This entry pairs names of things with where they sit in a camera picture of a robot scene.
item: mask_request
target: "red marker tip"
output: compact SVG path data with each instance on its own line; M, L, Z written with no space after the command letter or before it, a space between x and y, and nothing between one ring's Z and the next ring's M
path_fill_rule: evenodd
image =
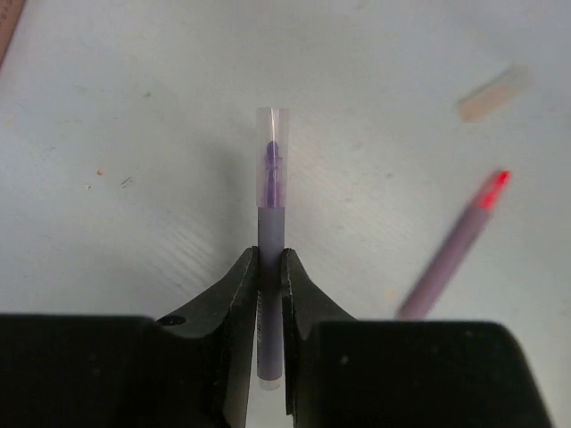
M491 211L495 206L496 202L500 199L500 195L511 179L511 171L502 171L490 184L489 190L484 194L484 197L480 201L480 208L484 210Z

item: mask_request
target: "white table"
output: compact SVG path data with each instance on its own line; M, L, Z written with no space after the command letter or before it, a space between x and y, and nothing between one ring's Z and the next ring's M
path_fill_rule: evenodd
M431 318L506 325L569 426L571 5L539 3L28 0L0 70L0 311L193 298L256 243L254 110L285 106L286 243L357 317L391 317L487 174L514 171ZM462 123L511 63L535 85ZM291 426L283 401L253 383L249 425Z

